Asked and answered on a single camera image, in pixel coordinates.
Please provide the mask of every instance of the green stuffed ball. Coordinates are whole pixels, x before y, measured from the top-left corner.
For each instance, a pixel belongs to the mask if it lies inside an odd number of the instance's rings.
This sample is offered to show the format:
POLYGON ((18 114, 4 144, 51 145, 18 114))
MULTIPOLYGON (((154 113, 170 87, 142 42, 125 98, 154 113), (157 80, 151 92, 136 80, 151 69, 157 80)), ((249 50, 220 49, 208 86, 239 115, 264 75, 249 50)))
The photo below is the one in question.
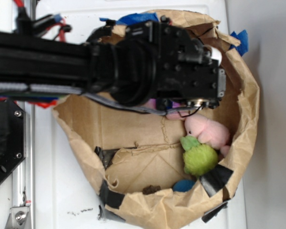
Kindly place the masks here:
POLYGON ((185 173, 199 178, 217 165, 218 155, 209 145, 199 143, 193 136, 182 137, 180 141, 185 149, 183 154, 185 173))

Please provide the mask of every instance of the black tape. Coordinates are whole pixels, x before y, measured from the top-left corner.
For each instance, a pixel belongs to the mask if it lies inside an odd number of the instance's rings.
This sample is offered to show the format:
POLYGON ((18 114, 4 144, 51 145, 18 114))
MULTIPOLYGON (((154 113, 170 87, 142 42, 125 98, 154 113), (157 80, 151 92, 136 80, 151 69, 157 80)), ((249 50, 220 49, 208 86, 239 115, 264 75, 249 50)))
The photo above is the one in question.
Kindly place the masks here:
POLYGON ((206 212, 205 215, 201 217, 202 221, 207 223, 214 216, 216 216, 220 212, 221 209, 224 209, 224 208, 227 208, 227 207, 228 207, 228 203, 227 203, 227 201, 225 201, 224 203, 222 203, 221 205, 217 206, 216 208, 206 212))
POLYGON ((104 205, 107 204, 112 208, 119 209, 120 205, 123 202, 124 197, 125 197, 124 194, 109 190, 107 182, 103 180, 100 190, 100 198, 104 205))
POLYGON ((216 165, 214 169, 200 176, 199 180, 209 197, 212 197, 228 183, 232 174, 232 170, 216 165))
POLYGON ((126 221, 123 218, 119 217, 118 215, 114 214, 113 212, 108 211, 102 202, 99 205, 99 208, 100 208, 100 213, 98 215, 98 220, 100 220, 101 218, 104 218, 104 219, 110 219, 110 220, 114 220, 114 221, 118 221, 122 223, 126 221))
POLYGON ((111 164, 111 160, 113 159, 115 153, 118 151, 119 149, 103 150, 98 146, 94 149, 94 152, 99 156, 105 169, 109 167, 109 165, 111 164))

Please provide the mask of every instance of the pink plush toy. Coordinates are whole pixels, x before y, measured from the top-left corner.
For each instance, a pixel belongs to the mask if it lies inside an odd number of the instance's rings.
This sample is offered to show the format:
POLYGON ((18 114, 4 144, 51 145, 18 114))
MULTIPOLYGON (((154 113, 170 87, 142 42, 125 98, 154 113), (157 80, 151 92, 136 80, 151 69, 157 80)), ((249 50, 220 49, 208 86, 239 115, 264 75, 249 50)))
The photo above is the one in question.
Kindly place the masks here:
POLYGON ((230 133, 224 125, 203 115, 194 114, 185 119, 184 126, 187 135, 194 136, 200 143, 220 150, 220 153, 226 157, 230 150, 230 146, 227 145, 230 133))

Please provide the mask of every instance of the plush toy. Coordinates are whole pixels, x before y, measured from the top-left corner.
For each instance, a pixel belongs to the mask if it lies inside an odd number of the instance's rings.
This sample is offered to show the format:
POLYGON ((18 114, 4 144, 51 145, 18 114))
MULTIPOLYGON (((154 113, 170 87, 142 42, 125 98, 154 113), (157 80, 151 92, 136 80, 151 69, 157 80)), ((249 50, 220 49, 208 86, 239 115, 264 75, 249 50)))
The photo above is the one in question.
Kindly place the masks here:
POLYGON ((230 133, 224 125, 201 114, 194 114, 185 119, 184 126, 187 135, 197 138, 200 143, 207 144, 215 150, 220 150, 226 157, 230 150, 230 133))
POLYGON ((179 180, 176 184, 174 184, 173 191, 174 192, 187 192, 191 190, 194 184, 195 184, 195 181, 193 180, 179 180))
POLYGON ((209 145, 201 144, 197 138, 190 135, 181 137, 180 142, 185 150, 183 154, 185 173, 198 179, 217 165, 217 153, 209 145))

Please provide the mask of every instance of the paper bag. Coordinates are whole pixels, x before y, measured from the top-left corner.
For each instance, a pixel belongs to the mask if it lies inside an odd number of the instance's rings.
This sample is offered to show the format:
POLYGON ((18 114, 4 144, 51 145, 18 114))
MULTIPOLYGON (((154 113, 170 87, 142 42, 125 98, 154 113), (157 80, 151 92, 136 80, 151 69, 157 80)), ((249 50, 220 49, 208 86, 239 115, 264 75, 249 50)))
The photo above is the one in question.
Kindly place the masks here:
MULTIPOLYGON (((210 197, 198 180, 188 192, 172 191, 176 181, 189 178, 183 171, 179 143, 185 135, 183 121, 117 111, 75 95, 56 106, 53 114, 96 194, 105 200, 114 194, 115 203, 105 202, 106 210, 142 228, 179 229, 234 196, 255 145, 259 87, 237 51, 229 50, 231 44, 238 46, 240 41, 222 34, 217 29, 219 21, 189 11, 152 12, 171 18, 174 26, 184 27, 192 37, 223 54, 225 96, 218 108, 204 109, 201 114, 227 126, 233 136, 229 154, 219 163, 233 171, 225 187, 210 197), (94 153, 96 146, 118 150, 106 170, 94 153), (149 185, 161 186, 162 190, 144 195, 142 189, 149 185)), ((124 29, 114 28, 113 43, 122 39, 124 29)))

